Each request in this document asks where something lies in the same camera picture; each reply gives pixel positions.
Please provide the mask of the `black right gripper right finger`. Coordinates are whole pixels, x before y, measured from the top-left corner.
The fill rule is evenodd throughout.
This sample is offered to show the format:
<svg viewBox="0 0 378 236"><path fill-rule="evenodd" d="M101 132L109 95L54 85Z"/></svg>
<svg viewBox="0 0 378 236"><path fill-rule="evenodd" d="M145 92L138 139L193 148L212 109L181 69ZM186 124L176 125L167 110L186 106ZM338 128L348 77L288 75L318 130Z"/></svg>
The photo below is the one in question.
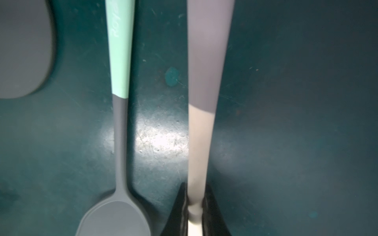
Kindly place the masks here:
<svg viewBox="0 0 378 236"><path fill-rule="evenodd" d="M202 202L202 230L204 236L231 236L209 184Z"/></svg>

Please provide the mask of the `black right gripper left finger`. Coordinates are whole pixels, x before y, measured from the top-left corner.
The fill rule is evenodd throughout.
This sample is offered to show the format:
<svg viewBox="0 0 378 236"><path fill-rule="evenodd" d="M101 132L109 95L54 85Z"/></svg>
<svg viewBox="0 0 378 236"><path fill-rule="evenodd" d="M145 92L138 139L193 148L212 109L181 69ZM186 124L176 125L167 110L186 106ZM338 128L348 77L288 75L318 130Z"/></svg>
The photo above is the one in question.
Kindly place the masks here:
<svg viewBox="0 0 378 236"><path fill-rule="evenodd" d="M161 236L187 236L188 235L188 196L187 184L180 185L172 211L161 232Z"/></svg>

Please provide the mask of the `grey spatula mint handle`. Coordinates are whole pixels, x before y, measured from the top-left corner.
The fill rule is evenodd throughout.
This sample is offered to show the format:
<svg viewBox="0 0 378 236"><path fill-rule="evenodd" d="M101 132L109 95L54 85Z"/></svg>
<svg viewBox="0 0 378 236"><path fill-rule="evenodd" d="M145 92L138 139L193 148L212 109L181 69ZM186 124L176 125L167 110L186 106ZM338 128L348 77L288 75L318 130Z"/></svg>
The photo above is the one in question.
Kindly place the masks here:
<svg viewBox="0 0 378 236"><path fill-rule="evenodd" d="M114 116L115 192L91 207L78 236L149 236L150 223L127 182L127 117L135 1L106 1Z"/></svg>

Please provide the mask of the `beige spatula grey handle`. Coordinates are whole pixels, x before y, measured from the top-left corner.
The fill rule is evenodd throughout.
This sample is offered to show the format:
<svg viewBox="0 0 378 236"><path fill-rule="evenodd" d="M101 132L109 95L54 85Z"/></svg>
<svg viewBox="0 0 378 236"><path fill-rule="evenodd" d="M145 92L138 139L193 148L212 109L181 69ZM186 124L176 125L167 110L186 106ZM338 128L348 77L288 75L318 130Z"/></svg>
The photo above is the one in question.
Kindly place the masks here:
<svg viewBox="0 0 378 236"><path fill-rule="evenodd" d="M203 236L202 202L234 1L188 1L188 235Z"/></svg>

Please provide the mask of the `grey utensil rack stand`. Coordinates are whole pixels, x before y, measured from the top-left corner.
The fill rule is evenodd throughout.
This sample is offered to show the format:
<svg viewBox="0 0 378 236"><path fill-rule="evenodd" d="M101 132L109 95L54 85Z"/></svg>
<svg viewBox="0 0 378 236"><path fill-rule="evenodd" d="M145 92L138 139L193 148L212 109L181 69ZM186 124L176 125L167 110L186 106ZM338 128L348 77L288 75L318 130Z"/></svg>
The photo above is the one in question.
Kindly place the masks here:
<svg viewBox="0 0 378 236"><path fill-rule="evenodd" d="M29 95L48 80L57 34L51 1L1 1L1 98Z"/></svg>

